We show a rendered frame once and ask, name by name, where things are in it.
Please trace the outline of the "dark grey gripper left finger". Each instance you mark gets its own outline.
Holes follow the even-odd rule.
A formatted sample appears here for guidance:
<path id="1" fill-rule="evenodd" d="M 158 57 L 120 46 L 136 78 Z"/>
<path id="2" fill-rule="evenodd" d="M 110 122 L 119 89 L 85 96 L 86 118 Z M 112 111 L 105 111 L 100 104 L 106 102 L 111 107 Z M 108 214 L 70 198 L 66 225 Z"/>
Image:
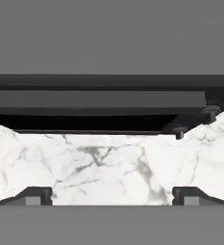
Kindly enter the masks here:
<path id="1" fill-rule="evenodd" d="M 27 187 L 13 197 L 0 200 L 0 206 L 52 206 L 51 187 Z"/>

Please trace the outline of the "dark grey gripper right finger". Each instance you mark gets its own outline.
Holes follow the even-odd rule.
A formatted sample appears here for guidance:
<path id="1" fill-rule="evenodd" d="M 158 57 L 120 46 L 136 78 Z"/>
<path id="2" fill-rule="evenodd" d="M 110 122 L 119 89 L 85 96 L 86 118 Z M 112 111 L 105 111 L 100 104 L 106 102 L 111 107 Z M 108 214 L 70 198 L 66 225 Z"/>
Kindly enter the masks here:
<path id="1" fill-rule="evenodd" d="M 172 195 L 173 206 L 224 205 L 224 200 L 209 196 L 198 187 L 174 187 Z"/>

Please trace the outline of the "black countertop appliance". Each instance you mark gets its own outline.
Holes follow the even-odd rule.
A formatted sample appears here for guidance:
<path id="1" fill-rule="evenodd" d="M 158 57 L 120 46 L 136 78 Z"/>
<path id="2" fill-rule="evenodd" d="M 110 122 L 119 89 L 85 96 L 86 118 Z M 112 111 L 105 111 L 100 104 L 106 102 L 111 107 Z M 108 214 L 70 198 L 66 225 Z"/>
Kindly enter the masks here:
<path id="1" fill-rule="evenodd" d="M 0 124 L 20 134 L 173 135 L 224 112 L 224 75 L 0 74 Z"/>

